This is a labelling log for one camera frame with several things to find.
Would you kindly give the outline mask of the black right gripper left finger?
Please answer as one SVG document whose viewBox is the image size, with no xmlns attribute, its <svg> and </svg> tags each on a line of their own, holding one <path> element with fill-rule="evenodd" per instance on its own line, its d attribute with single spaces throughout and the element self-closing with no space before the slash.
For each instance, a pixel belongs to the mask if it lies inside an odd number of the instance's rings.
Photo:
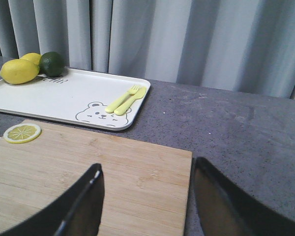
<svg viewBox="0 0 295 236">
<path fill-rule="evenodd" d="M 96 163 L 47 207 L 0 236 L 96 236 L 104 196 L 102 166 Z"/>
</svg>

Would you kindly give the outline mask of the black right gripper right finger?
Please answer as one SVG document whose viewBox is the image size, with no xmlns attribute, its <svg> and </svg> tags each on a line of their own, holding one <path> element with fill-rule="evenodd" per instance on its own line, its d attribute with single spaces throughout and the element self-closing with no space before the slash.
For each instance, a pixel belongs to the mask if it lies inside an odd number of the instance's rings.
<svg viewBox="0 0 295 236">
<path fill-rule="evenodd" d="M 258 202 L 203 157 L 195 161 L 194 192 L 206 236 L 295 236 L 295 221 Z"/>
</svg>

